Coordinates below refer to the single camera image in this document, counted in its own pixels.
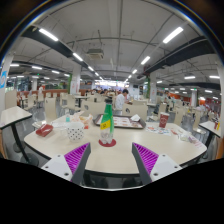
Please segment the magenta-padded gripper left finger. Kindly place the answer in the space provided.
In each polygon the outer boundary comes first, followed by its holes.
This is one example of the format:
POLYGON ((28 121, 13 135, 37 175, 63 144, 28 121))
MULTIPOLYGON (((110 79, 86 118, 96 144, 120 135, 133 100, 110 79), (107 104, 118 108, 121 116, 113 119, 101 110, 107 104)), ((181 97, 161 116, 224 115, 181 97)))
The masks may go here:
POLYGON ((42 169, 72 183, 80 185, 90 153, 91 145, 86 143, 65 155, 57 154, 54 158, 50 159, 45 165, 43 165, 42 169))

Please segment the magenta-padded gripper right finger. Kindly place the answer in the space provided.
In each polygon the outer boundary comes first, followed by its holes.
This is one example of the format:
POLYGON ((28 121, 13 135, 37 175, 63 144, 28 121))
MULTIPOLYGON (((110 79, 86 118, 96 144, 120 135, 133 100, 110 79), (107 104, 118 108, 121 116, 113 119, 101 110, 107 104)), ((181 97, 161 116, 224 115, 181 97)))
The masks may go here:
POLYGON ((182 169, 167 154, 157 154, 137 143, 132 144, 132 154, 136 160, 140 178, 144 185, 182 169))

